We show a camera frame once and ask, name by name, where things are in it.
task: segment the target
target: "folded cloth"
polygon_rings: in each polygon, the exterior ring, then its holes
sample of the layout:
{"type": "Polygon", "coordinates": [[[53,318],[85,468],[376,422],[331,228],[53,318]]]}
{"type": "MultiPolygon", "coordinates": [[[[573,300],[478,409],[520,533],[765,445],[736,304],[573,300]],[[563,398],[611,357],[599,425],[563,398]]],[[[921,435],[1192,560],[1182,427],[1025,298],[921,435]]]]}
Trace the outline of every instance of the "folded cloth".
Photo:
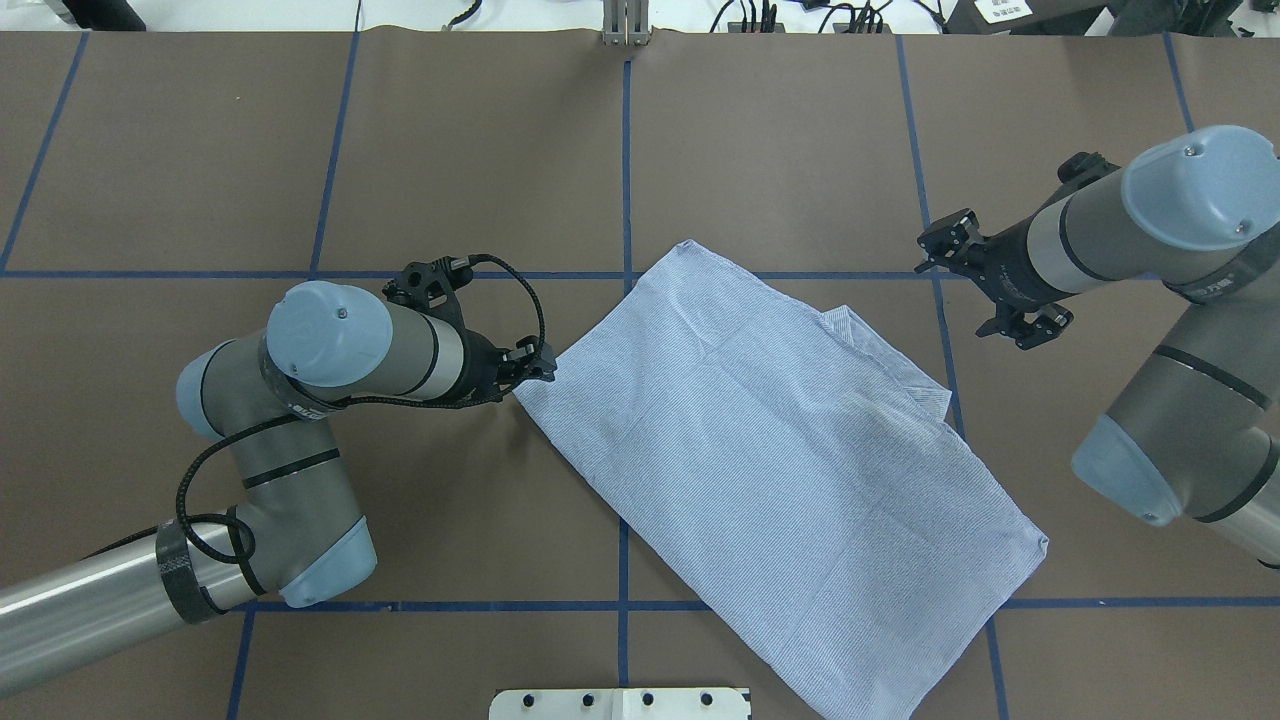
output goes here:
{"type": "Polygon", "coordinates": [[[847,307],[676,246],[520,402],[829,720],[906,717],[1048,538],[847,307]]]}

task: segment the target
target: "light blue fabric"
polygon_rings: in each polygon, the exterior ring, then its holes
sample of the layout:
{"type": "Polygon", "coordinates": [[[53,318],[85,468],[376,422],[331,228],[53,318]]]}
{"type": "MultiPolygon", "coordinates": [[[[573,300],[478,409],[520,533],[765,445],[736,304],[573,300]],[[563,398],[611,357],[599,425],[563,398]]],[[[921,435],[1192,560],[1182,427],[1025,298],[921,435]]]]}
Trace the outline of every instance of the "light blue fabric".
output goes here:
{"type": "Polygon", "coordinates": [[[692,241],[558,363],[532,419],[831,720],[908,717],[1044,559],[946,389],[692,241]]]}

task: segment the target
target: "metal clamp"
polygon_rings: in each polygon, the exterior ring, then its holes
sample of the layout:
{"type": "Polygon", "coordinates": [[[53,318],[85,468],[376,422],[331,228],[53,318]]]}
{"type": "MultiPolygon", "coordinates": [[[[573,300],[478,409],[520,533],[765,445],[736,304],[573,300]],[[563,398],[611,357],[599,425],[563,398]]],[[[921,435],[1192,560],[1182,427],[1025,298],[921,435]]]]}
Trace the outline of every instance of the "metal clamp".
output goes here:
{"type": "Polygon", "coordinates": [[[649,45],[649,0],[604,0],[605,45],[649,45]]]}

